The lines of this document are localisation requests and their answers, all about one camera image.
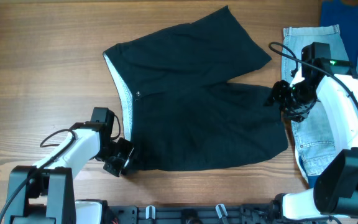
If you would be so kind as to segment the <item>black shorts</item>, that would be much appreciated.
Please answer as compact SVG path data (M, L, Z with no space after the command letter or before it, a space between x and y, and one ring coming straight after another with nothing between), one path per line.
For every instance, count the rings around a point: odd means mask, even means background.
M234 83L270 56L228 7L103 53L122 105L135 170L194 171L255 164L288 148L271 89Z

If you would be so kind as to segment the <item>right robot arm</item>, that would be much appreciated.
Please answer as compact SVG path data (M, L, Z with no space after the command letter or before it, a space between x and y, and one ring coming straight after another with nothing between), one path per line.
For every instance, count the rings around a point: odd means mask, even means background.
M313 42L295 61L293 80L280 80L265 105L279 105L284 118L304 121L317 102L323 105L334 137L336 156L314 187L281 194L270 204L272 219L287 223L355 218L358 221L358 74L350 61L333 59L329 44Z

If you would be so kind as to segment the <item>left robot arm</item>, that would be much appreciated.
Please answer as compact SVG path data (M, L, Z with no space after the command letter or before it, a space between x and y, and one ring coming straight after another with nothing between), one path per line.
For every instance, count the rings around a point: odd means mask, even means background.
M73 188L74 178L92 159L116 177L126 171L134 147L111 135L115 121L111 110L95 107L90 121L64 129L66 139L47 157L13 168L0 223L119 223L107 201L75 200Z

